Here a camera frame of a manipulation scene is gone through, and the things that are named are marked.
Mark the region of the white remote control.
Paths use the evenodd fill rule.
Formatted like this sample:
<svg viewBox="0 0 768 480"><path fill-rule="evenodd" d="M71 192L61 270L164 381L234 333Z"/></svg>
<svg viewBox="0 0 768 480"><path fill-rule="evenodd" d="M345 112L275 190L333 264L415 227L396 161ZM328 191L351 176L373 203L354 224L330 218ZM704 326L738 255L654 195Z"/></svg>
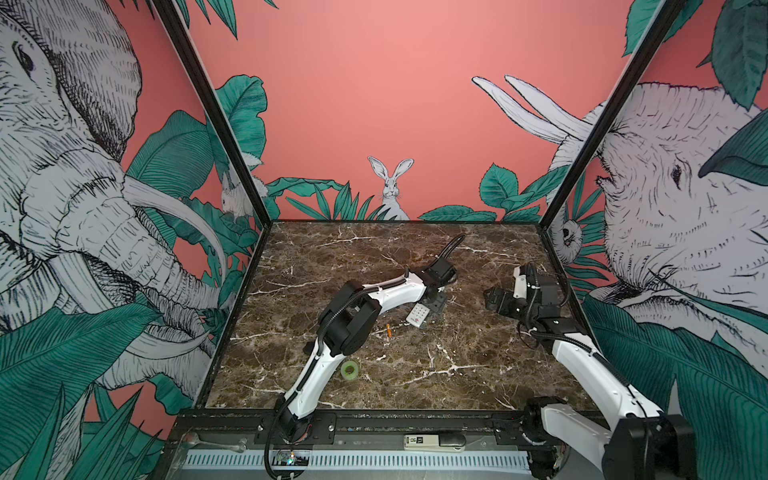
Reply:
<svg viewBox="0 0 768 480"><path fill-rule="evenodd" d="M431 310L426 305L416 303L407 315L406 322L411 326L421 328L425 324L430 313Z"/></svg>

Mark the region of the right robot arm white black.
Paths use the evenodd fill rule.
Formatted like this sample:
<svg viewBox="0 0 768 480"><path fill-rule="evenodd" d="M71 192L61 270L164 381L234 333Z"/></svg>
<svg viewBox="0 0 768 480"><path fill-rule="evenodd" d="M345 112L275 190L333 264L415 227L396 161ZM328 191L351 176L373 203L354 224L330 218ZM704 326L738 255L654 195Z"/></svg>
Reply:
<svg viewBox="0 0 768 480"><path fill-rule="evenodd" d="M485 306L517 322L573 375L598 407L598 424L558 397L527 401L520 420L525 442L535 447L529 467L537 479L552 479L568 452L576 451L606 479L695 479L693 427L680 414L663 411L624 378L586 330L562 315L560 287L551 276L525 264L513 273L512 289L484 291Z"/></svg>

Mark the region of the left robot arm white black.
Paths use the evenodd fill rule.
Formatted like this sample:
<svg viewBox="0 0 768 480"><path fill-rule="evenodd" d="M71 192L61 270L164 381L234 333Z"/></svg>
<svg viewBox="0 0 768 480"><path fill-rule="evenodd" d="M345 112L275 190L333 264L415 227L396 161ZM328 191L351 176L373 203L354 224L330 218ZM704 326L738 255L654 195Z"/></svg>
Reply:
<svg viewBox="0 0 768 480"><path fill-rule="evenodd" d="M286 441L299 442L307 435L327 383L344 360L364 345L380 315L405 304L434 300L456 276L451 262L438 258L387 281L346 282L319 315L309 359L275 405L277 425Z"/></svg>

